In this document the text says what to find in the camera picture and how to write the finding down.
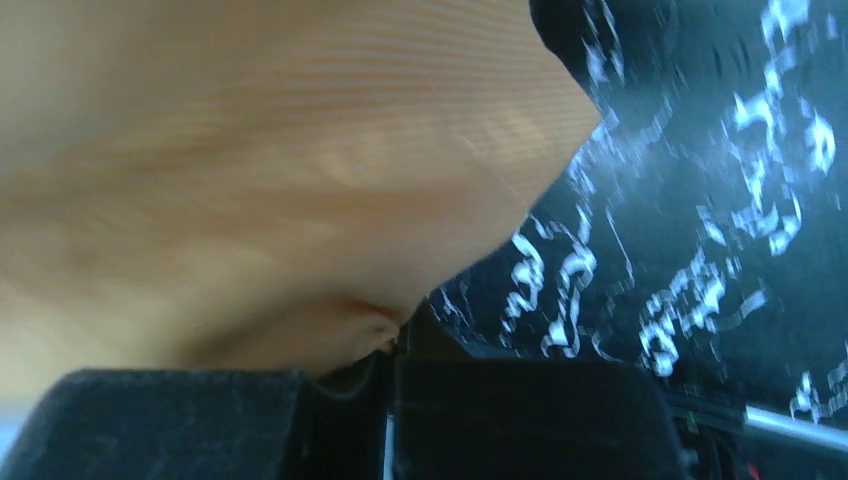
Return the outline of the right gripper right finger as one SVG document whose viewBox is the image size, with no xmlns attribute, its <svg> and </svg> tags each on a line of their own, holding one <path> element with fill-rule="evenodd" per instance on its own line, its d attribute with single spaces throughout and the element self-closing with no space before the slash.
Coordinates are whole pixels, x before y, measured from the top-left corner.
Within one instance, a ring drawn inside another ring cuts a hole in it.
<svg viewBox="0 0 848 480">
<path fill-rule="evenodd" d="M 420 307 L 394 367 L 397 479 L 684 479 L 670 409 L 639 369 L 477 359 Z"/>
</svg>

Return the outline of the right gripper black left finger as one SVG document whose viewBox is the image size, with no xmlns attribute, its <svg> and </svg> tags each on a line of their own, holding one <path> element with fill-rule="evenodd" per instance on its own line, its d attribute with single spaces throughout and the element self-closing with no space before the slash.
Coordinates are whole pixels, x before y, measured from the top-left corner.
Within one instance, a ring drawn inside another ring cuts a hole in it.
<svg viewBox="0 0 848 480">
<path fill-rule="evenodd" d="M 388 358 L 295 371 L 80 370 L 27 417 L 5 479 L 379 479 Z"/>
</svg>

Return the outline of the orange printed pillowcase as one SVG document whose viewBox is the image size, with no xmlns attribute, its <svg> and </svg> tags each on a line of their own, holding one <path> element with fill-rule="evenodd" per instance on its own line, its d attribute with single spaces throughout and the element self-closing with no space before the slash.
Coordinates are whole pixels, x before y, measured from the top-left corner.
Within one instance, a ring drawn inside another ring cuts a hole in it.
<svg viewBox="0 0 848 480">
<path fill-rule="evenodd" d="M 524 1 L 5 1 L 1 402 L 386 348 L 598 122 Z"/>
</svg>

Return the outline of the aluminium frame rail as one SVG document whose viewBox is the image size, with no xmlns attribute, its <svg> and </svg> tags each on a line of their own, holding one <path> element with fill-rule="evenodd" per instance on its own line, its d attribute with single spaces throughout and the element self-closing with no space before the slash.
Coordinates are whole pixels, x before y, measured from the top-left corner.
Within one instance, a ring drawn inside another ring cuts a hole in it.
<svg viewBox="0 0 848 480">
<path fill-rule="evenodd" d="M 764 441 L 783 443 L 847 460 L 847 432 L 746 405 L 743 432 Z"/>
</svg>

